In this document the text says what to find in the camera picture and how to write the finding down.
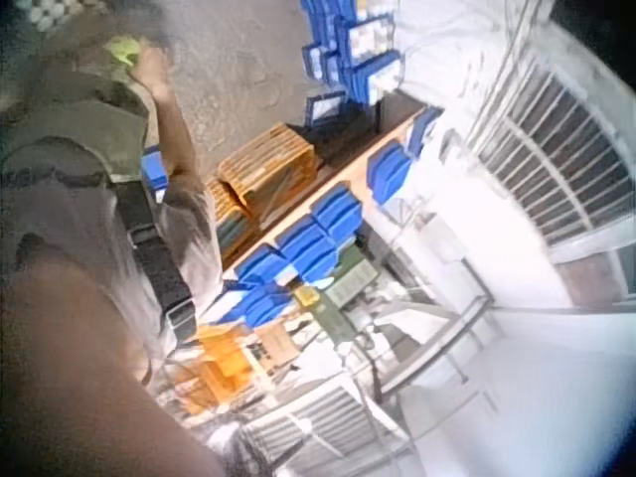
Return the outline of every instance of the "green object in hand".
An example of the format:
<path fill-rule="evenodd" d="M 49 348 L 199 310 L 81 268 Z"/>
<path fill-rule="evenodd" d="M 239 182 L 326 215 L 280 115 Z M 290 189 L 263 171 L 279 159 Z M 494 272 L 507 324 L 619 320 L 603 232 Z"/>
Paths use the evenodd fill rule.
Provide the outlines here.
<path fill-rule="evenodd" d="M 107 49 L 116 60 L 129 67 L 135 66 L 135 62 L 141 51 L 139 42 L 129 35 L 111 38 L 110 41 L 104 45 L 104 48 Z"/>

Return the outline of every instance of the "hand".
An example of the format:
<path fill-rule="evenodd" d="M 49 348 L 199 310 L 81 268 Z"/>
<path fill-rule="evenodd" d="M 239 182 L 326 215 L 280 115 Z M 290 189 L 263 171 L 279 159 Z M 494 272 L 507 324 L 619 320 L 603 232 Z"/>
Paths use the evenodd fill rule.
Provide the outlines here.
<path fill-rule="evenodd" d="M 158 47 L 145 41 L 140 42 L 141 51 L 135 66 L 129 71 L 130 76 L 148 89 L 155 99 L 161 99 L 172 91 L 168 75 L 168 58 Z"/>

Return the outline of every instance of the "yellow label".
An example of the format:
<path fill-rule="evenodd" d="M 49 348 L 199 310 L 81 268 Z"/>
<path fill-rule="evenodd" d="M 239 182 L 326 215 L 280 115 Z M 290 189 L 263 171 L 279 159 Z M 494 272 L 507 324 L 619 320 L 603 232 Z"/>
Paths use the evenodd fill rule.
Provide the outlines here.
<path fill-rule="evenodd" d="M 303 306 L 311 306 L 320 299 L 320 295 L 315 288 L 307 285 L 296 288 L 294 290 L 294 296 Z"/>

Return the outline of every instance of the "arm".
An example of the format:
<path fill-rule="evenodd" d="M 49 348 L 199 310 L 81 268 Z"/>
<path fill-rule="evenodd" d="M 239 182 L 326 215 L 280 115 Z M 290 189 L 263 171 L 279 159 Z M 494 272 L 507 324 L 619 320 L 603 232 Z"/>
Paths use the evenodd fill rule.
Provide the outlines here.
<path fill-rule="evenodd" d="M 142 43 L 137 64 L 130 75 L 148 90 L 155 103 L 159 148 L 168 176 L 201 192 L 204 185 L 198 175 L 195 149 L 170 82 L 167 63 L 161 49 Z"/>
<path fill-rule="evenodd" d="M 126 372 L 123 319 L 81 269 L 47 252 L 5 291 L 0 454 L 16 475 L 225 475 Z"/>

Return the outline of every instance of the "orange crate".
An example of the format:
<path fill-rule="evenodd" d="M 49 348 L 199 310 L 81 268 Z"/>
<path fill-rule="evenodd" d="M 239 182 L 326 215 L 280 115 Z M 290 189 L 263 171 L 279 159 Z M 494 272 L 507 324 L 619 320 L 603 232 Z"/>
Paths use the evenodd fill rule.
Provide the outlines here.
<path fill-rule="evenodd" d="M 219 175 L 257 219 L 264 219 L 316 178 L 314 147 L 276 124 L 219 165 Z"/>
<path fill-rule="evenodd" d="M 213 179 L 207 187 L 215 198 L 217 237 L 221 257 L 225 259 L 253 236 L 257 224 L 230 186 Z"/>

